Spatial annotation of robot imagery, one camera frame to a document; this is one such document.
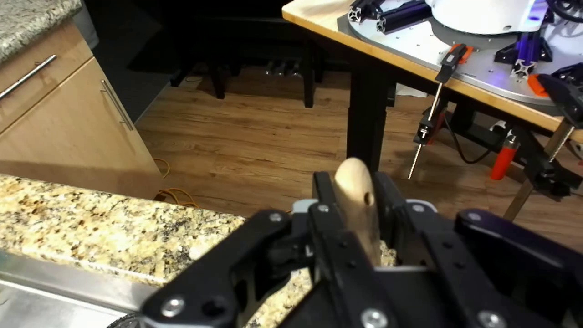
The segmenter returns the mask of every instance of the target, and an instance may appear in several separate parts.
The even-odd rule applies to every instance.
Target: stainless steel sink
[[[106,328],[155,288],[0,251],[0,328]]]

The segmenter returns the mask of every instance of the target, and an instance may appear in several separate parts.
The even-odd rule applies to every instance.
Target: black cable
[[[480,162],[482,159],[486,158],[486,156],[488,156],[492,152],[492,149],[488,149],[488,150],[486,150],[485,153],[478,156],[478,158],[476,158],[475,160],[468,160],[466,158],[466,156],[463,155],[462,147],[459,145],[458,137],[455,136],[454,131],[449,126],[449,121],[447,120],[447,118],[445,118],[444,121],[445,121],[445,125],[447,126],[447,129],[449,130],[449,133],[451,133],[451,137],[454,139],[455,147],[458,150],[459,156],[462,158],[462,161],[464,161],[466,164],[476,164],[476,163]],[[510,131],[510,125],[507,124],[506,129],[504,129],[504,132],[502,133],[502,136],[494,144],[494,146],[501,144],[504,141],[504,139],[506,139],[506,135],[508,134],[509,131]]]
[[[563,7],[562,4],[567,2],[565,0],[546,0],[547,4],[549,5],[549,8],[555,13],[557,14],[559,17],[569,20],[571,22],[575,22],[575,23],[583,23],[583,17],[577,17],[574,15],[571,15],[568,13],[568,11],[573,7],[573,5],[575,3],[578,2],[578,0],[571,0],[568,3],[570,4],[568,7]],[[581,3],[577,3],[577,12],[581,9]]]

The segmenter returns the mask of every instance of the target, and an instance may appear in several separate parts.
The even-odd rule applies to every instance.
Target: wooden floor
[[[229,78],[224,100],[213,96],[208,79],[189,81],[166,87],[137,127],[152,155],[171,164],[166,187],[185,189],[203,208],[245,216],[267,207],[289,209],[311,196],[312,172],[333,172],[345,158],[346,73],[325,74],[313,109],[303,106],[301,79],[265,76],[260,69]],[[493,156],[476,165],[463,163],[447,131],[423,149],[414,179],[406,180],[413,133],[430,102],[399,97],[388,110],[380,171],[395,179],[405,197],[431,201],[446,216],[472,207],[501,215],[519,182],[490,180]],[[483,151],[461,142],[469,158]],[[583,174],[567,151],[559,159]],[[521,172],[512,176],[519,180]],[[534,194],[516,222],[583,252],[582,198],[555,203]]]

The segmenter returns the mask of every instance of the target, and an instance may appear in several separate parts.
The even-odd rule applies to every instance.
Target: cabinet door
[[[0,173],[152,199],[161,174],[102,80],[92,58],[0,134]]]

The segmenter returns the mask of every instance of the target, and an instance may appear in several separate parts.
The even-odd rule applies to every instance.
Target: metal bar handle
[[[33,68],[30,72],[28,72],[25,76],[21,77],[18,81],[14,82],[11,86],[6,88],[6,90],[2,91],[2,93],[0,93],[0,100],[2,100],[2,98],[4,98],[9,93],[14,91],[16,88],[18,88],[22,83],[26,82],[26,80],[28,80],[31,76],[33,76],[38,71],[47,66],[48,63],[55,60],[56,57],[57,55],[51,55],[50,57],[45,59],[42,63],[38,64],[35,68]]]
[[[129,117],[125,114],[125,110],[121,107],[120,103],[118,103],[117,98],[115,98],[115,96],[113,94],[113,90],[111,90],[109,84],[107,84],[107,82],[105,80],[101,80],[101,85],[103,85],[103,89],[101,91],[105,91],[107,93],[107,95],[109,95],[109,97],[111,98],[111,101],[113,102],[113,105],[115,106],[117,111],[120,113],[121,118],[122,118],[122,121],[120,121],[120,123],[124,123],[125,125],[128,126],[130,131],[133,131],[134,126],[132,125],[131,121],[129,120]]]

